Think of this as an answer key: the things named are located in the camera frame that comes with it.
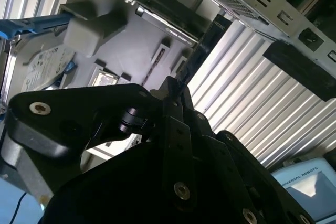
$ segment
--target blue handle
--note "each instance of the blue handle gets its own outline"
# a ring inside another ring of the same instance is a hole
[[[71,14],[63,13],[34,18],[3,19],[0,20],[0,37],[12,40],[19,34],[37,34],[48,28],[66,25],[72,17]]]

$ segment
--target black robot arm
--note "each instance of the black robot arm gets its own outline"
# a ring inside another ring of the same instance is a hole
[[[47,205],[40,223],[126,220],[313,224],[232,133],[215,134],[185,84],[21,93],[2,158]],[[141,143],[86,173],[81,154],[131,133]]]

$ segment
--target black cable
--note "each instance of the black cable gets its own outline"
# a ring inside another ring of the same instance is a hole
[[[13,217],[12,217],[12,220],[10,221],[9,224],[13,224],[14,223],[14,220],[15,220],[15,217],[17,215],[17,212],[19,211],[19,208],[20,208],[20,204],[21,204],[21,201],[23,200],[23,198],[26,196],[27,193],[24,193],[22,194],[21,198],[19,199],[18,203],[17,203],[17,206],[16,206],[16,209],[15,209],[15,212],[13,214]]]

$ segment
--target bolt head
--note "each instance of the bolt head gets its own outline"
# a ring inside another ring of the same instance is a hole
[[[256,216],[253,214],[253,212],[251,210],[244,208],[243,209],[243,215],[244,215],[244,218],[247,220],[247,222],[249,224],[257,224],[258,223]]]
[[[190,199],[190,191],[189,188],[182,182],[177,182],[174,185],[174,191],[178,198],[181,200],[189,200]]]
[[[304,215],[300,215],[300,218],[305,224],[310,224],[309,220]]]
[[[31,112],[37,115],[49,115],[51,113],[51,108],[48,104],[43,102],[33,102],[29,109]]]

